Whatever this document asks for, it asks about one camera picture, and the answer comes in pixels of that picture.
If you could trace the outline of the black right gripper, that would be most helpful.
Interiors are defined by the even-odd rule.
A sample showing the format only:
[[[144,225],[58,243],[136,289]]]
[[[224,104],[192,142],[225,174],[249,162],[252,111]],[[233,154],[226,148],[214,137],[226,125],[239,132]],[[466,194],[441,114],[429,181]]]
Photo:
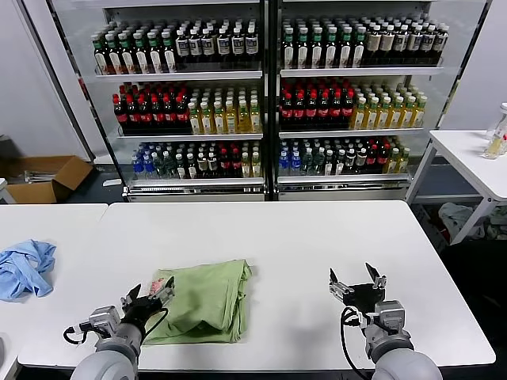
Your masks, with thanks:
[[[355,307],[363,314],[374,313],[375,305],[385,299],[387,277],[380,275],[376,268],[365,264],[373,283],[347,286],[337,279],[334,270],[330,269],[330,293],[334,297],[343,297],[346,306]]]

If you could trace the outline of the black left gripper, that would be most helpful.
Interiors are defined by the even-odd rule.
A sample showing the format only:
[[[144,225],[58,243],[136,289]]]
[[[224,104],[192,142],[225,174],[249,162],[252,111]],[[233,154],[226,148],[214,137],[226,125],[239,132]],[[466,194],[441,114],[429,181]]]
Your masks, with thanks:
[[[166,312],[164,305],[174,296],[174,277],[153,281],[150,298],[138,298],[140,288],[141,284],[136,285],[120,299],[124,311],[121,322],[144,329],[152,316]]]

